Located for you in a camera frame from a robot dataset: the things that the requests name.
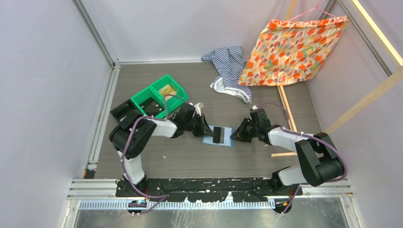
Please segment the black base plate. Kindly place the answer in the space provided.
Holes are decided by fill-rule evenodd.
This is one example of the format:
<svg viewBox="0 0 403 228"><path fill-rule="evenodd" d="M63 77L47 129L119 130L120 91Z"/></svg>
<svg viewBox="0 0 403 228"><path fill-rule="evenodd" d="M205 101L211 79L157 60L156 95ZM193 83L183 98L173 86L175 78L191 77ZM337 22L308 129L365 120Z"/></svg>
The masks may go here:
<svg viewBox="0 0 403 228"><path fill-rule="evenodd" d="M289 199L302 190L294 184L277 188L269 178L148 178L135 190L124 178L115 180L117 197L145 197L151 202L264 202L269 197Z"/></svg>

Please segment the aluminium front rail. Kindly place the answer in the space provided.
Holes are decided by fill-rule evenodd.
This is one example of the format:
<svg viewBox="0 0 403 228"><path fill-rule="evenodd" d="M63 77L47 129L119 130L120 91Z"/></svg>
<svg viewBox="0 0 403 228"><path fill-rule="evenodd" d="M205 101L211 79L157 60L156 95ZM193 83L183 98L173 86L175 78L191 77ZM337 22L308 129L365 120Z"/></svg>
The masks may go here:
<svg viewBox="0 0 403 228"><path fill-rule="evenodd" d="M301 195L296 193L289 199L279 196L269 197L264 202L233 202L232 198L223 202L151 202L145 197L117 197L116 179L77 179L73 180L68 199L77 200L80 209L122 209L142 212L152 210L192 210L192 209L274 209L281 208L290 199L298 198L348 198L353 193L347 180L325 183L318 187L300 185Z"/></svg>

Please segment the blue card holder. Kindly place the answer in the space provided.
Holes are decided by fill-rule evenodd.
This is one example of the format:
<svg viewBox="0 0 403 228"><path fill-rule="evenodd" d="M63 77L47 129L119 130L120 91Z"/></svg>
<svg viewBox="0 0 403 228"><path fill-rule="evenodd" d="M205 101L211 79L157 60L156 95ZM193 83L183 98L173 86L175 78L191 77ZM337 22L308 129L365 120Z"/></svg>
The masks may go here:
<svg viewBox="0 0 403 228"><path fill-rule="evenodd" d="M224 146L224 147L233 147L234 141L230 138L230 136L234 133L233 128L224 127L225 128L225 136L224 136L224 144L217 144L212 142L213 136L203 136L201 142L203 144L210 144L214 146Z"/></svg>

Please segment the blue white striped cloth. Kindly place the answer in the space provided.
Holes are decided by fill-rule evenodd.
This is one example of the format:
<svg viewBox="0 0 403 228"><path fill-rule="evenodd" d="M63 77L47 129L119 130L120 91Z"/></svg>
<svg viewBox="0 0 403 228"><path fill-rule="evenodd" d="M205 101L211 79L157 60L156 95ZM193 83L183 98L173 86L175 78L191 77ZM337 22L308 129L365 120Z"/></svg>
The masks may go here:
<svg viewBox="0 0 403 228"><path fill-rule="evenodd" d="M213 50L203 55L201 60L212 63L218 72L218 76L210 84L211 89L218 93L235 96L246 104L252 103L250 88L239 84L245 65L240 46Z"/></svg>

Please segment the pink clothes hanger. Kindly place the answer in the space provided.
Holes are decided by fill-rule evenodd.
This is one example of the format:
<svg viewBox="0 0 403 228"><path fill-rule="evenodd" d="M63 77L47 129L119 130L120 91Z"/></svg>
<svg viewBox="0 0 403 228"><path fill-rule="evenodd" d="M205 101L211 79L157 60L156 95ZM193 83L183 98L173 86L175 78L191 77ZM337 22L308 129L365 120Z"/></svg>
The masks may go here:
<svg viewBox="0 0 403 228"><path fill-rule="evenodd" d="M328 15L328 16L331 16L331 17L333 17L333 18L336 18L335 15L333 15L333 14L331 14L331 13L329 13L329 12L327 12L327 11L324 11L323 9L320 9L320 8L319 8L321 2L322 2L322 0L319 0L319 1L317 2L317 4L315 5L315 7L311 8L311 9L309 9L308 11L305 11L305 12L299 14L299 15L296 15L296 16L294 16L294 17L292 17L292 18L288 18L288 19L286 19L286 21L293 21L293 20L295 20L295 19L297 19L297 18L299 18L299 17L301 17L301 16L303 16L303 15L309 14L310 12L315 11L315 10L320 11L320 12L322 12L322 13L325 14L325 15Z"/></svg>

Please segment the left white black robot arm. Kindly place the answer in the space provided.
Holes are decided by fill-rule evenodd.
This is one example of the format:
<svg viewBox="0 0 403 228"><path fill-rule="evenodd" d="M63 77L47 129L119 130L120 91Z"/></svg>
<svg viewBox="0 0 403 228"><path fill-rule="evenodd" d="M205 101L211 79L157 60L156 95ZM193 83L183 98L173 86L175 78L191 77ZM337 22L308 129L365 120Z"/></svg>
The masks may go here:
<svg viewBox="0 0 403 228"><path fill-rule="evenodd" d="M184 104L178 112L166 119L159 119L130 111L109 135L109 141L117 150L123 163L124 178L129 182L127 190L135 197L145 193L146 178L142 168L141 153L152 136L177 138L185 131L195 137L214 136L201 113L200 103Z"/></svg>

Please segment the yellow card in bin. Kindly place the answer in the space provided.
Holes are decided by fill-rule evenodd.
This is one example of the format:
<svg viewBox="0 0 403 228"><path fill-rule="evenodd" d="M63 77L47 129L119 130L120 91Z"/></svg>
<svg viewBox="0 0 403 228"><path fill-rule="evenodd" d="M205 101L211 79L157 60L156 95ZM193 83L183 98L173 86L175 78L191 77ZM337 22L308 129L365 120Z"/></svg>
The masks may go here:
<svg viewBox="0 0 403 228"><path fill-rule="evenodd" d="M162 97L165 97L166 95L176 95L177 94L176 90L171 85L165 85L164 87L159 89L158 92L160 93L160 95Z"/></svg>

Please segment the black plastic bin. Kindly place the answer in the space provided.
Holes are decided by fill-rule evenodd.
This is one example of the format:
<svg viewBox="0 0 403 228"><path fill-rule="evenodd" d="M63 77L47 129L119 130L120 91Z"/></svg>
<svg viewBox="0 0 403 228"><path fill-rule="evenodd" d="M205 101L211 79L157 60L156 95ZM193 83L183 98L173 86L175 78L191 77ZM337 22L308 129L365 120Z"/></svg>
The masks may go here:
<svg viewBox="0 0 403 228"><path fill-rule="evenodd" d="M138 117L143 116L143 113L139 110L139 108L131 99L128 99L115 107L113 110L110 111L110 114L113 116L118 124L131 124Z"/></svg>

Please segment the wooden frame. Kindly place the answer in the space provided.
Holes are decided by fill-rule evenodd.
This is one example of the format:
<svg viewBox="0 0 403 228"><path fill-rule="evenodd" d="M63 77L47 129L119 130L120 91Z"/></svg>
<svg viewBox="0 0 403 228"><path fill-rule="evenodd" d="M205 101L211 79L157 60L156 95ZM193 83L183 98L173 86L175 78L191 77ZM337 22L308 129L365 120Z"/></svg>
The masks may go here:
<svg viewBox="0 0 403 228"><path fill-rule="evenodd" d="M296 12L308 11L316 2L306 0ZM381 44L362 14L349 0L324 0L320 9L337 16L348 14L351 23L318 74L306 82L309 104L314 107L314 125L302 123L302 106L286 87L296 130L306 133L327 132L349 168L359 165L380 168L403 159L403 84L399 82L377 98L372 98L354 116L350 109L400 67ZM321 19L320 11L307 14Z"/></svg>

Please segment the green plastic bin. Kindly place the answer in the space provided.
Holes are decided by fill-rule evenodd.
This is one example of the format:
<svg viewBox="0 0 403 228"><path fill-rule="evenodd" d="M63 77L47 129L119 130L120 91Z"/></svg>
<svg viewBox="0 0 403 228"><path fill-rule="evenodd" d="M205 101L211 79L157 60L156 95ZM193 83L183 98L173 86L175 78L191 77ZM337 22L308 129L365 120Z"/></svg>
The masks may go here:
<svg viewBox="0 0 403 228"><path fill-rule="evenodd" d="M164 87L165 85L171 85L177 92L176 95L166 95L162 97L158 92L159 89ZM170 75L164 75L160 79L156 80L148 87L138 92L134 96L131 97L131 100L134 104L139 108L139 110L144 114L145 112L140 107L140 103L152 97L157 103L163 106L164 111L158 114L157 116L153 116L156 118L164 118L166 114L170 114L179 108L185 101L188 101L189 98L184 90L184 88L177 83Z"/></svg>

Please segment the black credit card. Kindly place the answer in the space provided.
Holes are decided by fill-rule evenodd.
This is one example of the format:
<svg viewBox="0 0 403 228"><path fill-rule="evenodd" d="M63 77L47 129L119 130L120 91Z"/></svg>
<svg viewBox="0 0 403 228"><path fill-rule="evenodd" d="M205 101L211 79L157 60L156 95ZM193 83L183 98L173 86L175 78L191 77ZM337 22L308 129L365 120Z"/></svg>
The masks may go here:
<svg viewBox="0 0 403 228"><path fill-rule="evenodd" d="M140 103L140 107L148 116L157 116L164 111L163 106L157 103L152 97L149 97L148 99Z"/></svg>

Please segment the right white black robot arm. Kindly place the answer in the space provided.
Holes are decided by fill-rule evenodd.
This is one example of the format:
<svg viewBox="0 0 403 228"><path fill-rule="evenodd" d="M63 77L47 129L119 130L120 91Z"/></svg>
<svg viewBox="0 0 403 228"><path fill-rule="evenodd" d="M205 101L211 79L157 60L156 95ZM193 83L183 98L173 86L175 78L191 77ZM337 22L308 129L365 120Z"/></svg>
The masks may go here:
<svg viewBox="0 0 403 228"><path fill-rule="evenodd" d="M278 195L285 194L291 185L309 184L317 187L327 182L337 182L347 176L347 167L340 158L327 133L297 133L280 125L272 125L262 108L251 109L231 139L251 142L258 138L261 142L285 148L297 154L298 166L285 167L272 173L271 188Z"/></svg>

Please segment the orange floral cloth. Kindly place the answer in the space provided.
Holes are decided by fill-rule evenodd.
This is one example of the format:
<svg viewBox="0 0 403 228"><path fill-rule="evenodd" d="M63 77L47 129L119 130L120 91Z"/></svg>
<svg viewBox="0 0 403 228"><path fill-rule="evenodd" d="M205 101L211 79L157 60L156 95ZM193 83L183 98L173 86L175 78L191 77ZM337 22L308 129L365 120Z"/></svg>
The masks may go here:
<svg viewBox="0 0 403 228"><path fill-rule="evenodd" d="M312 79L350 20L271 20L261 31L239 78L242 86L287 86Z"/></svg>

